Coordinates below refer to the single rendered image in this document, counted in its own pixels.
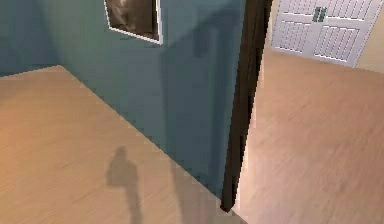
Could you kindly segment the white framed brown picture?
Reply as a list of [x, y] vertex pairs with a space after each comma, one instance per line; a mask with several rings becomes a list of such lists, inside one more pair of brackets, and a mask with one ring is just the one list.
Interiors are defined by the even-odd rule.
[[162, 45], [160, 0], [104, 0], [108, 28]]

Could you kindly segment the dark brown door frame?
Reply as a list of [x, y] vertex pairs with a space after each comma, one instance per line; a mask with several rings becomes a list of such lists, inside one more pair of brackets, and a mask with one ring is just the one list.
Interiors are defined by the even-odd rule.
[[235, 205], [273, 0], [246, 0], [220, 208]]

